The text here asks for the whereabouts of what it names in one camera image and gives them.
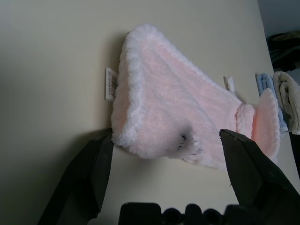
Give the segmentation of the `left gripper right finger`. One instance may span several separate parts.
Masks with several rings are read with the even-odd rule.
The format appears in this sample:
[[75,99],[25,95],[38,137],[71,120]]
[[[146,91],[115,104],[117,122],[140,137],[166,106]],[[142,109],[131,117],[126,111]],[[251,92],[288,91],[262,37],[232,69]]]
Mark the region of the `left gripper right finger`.
[[225,163],[240,206],[265,225],[298,225],[300,195],[281,169],[245,135],[221,129]]

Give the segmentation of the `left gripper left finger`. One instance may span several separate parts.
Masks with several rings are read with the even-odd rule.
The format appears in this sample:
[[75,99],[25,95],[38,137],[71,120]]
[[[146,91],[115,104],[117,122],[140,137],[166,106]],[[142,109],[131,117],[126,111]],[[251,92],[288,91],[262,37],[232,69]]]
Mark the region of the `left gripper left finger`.
[[112,129],[99,131],[69,163],[38,224],[86,225],[101,212],[113,156]]

